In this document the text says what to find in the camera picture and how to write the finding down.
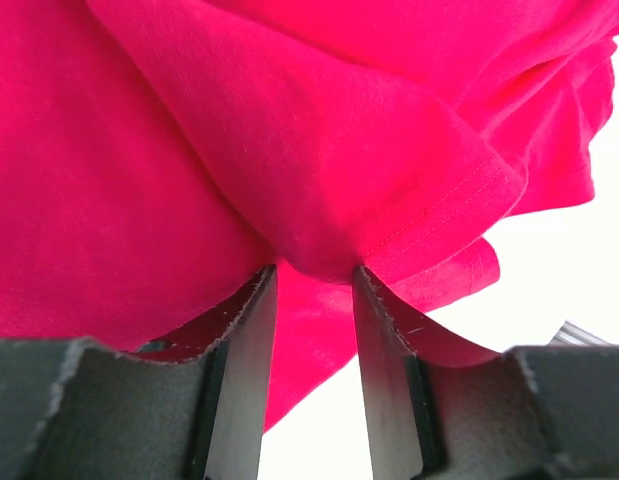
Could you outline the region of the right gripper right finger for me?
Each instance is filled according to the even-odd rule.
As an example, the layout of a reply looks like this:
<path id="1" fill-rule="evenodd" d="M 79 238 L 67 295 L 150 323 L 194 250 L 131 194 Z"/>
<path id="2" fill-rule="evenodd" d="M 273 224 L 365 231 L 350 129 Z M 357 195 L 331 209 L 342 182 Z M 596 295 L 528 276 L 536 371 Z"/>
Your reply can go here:
<path id="1" fill-rule="evenodd" d="M 619 346 L 516 347 L 437 366 L 407 331 L 444 328 L 366 268 L 352 281 L 377 479 L 619 479 Z"/>

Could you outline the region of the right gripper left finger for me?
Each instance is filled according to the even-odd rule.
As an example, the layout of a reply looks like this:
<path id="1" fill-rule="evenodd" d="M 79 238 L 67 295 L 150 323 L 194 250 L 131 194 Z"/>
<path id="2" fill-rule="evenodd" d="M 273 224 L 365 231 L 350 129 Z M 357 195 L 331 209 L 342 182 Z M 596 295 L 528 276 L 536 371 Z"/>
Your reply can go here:
<path id="1" fill-rule="evenodd" d="M 266 267 L 134 353 L 0 339 L 0 479 L 254 479 L 276 320 Z"/>

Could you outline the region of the red t shirt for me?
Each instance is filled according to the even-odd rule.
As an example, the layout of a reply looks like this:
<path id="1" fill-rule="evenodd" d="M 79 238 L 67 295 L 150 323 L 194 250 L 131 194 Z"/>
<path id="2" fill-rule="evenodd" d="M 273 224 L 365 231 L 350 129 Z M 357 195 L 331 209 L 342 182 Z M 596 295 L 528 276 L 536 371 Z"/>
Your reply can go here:
<path id="1" fill-rule="evenodd" d="M 281 271 L 266 422 L 594 195 L 619 1 L 0 1 L 0 337 L 132 351 Z"/>

